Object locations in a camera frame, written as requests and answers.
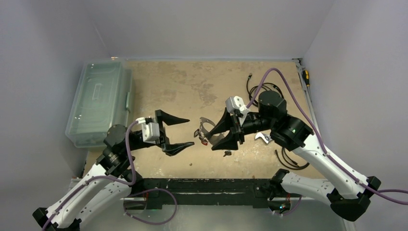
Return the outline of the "green tagged key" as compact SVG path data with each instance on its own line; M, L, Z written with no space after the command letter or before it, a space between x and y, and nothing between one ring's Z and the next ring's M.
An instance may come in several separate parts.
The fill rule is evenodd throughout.
M231 156L232 155L232 151L225 151L224 152L224 157L226 157L226 156Z

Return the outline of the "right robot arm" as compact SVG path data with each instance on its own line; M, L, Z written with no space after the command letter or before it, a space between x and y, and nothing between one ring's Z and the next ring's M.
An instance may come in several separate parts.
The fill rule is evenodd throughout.
M288 114L287 102L275 91L260 94L257 112L246 108L241 97L228 98L222 118L206 136L226 133L212 150L237 150L245 135L265 130L277 145L302 157L323 175L322 179L310 179L280 169L270 180L271 198L288 193L313 198L348 221L356 221L366 212L381 181L358 173L320 144L310 126Z

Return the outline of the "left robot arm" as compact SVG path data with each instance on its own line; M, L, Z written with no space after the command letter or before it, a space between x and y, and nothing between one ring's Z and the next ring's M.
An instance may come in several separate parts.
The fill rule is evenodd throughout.
M77 231L84 222L80 214L92 212L88 204L95 199L100 204L105 199L103 193L141 195L142 176L135 169L131 152L157 146L166 155L175 156L194 143L171 144L164 126L188 122L189 119L156 110L154 117L137 118L128 126L111 126L103 141L106 147L89 172L56 203L36 209L33 218L43 231Z

